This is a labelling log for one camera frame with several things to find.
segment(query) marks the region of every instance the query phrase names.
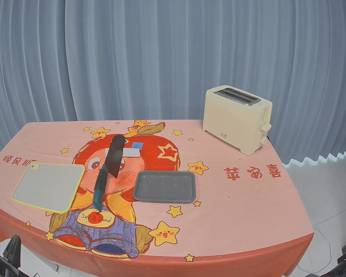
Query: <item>white floor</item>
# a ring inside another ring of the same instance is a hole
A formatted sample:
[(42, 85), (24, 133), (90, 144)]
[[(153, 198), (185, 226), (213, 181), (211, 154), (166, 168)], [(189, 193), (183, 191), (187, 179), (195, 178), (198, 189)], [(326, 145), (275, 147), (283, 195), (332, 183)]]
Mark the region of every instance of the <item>white floor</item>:
[[(315, 236), (308, 251), (291, 277), (309, 273), (322, 275), (337, 265), (341, 248), (346, 245), (346, 154), (314, 162), (291, 161), (286, 165), (310, 220)], [(0, 253), (9, 239), (0, 243)], [(22, 246), (20, 270), (29, 276), (91, 277), (92, 275), (60, 265), (53, 271)]]

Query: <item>black knife blade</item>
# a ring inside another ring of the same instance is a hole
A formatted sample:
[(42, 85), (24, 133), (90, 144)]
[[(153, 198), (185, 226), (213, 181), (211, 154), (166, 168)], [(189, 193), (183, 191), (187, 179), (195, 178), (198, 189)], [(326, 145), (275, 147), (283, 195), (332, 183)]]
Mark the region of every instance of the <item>black knife blade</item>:
[(121, 134), (113, 137), (108, 154), (105, 158), (106, 168), (108, 169), (108, 172), (115, 178), (118, 177), (119, 169), (121, 166), (124, 144), (125, 137)]

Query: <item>toaster knob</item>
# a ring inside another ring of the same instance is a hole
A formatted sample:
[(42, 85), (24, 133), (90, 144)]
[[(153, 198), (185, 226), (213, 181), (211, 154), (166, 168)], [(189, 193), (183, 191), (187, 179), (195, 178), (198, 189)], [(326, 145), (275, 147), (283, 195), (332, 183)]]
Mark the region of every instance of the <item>toaster knob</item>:
[(266, 140), (267, 140), (266, 136), (262, 136), (262, 138), (260, 139), (260, 143), (261, 143), (262, 145), (265, 145)]
[(270, 131), (271, 128), (272, 128), (272, 126), (269, 123), (266, 123), (262, 127), (260, 127), (260, 129), (264, 132)]

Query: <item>cartoon eye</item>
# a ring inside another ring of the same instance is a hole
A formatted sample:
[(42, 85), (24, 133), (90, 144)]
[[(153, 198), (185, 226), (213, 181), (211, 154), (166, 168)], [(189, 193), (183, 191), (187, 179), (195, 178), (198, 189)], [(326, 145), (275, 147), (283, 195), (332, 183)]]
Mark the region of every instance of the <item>cartoon eye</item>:
[(88, 169), (93, 170), (96, 167), (100, 165), (101, 159), (100, 157), (94, 157), (91, 159), (91, 161), (88, 163)]
[(119, 171), (121, 171), (124, 168), (125, 162), (124, 159), (122, 158), (121, 165), (119, 167)]

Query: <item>toaster slot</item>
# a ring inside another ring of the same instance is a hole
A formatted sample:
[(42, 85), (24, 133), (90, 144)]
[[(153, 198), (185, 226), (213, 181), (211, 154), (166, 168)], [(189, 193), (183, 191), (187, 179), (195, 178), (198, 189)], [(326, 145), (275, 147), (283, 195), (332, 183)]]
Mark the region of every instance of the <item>toaster slot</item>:
[(233, 88), (225, 88), (214, 92), (216, 95), (220, 95), (226, 99), (233, 100), (235, 102), (241, 103), (245, 106), (252, 106), (253, 104), (261, 101), (259, 98), (248, 95), (242, 91), (235, 90)]

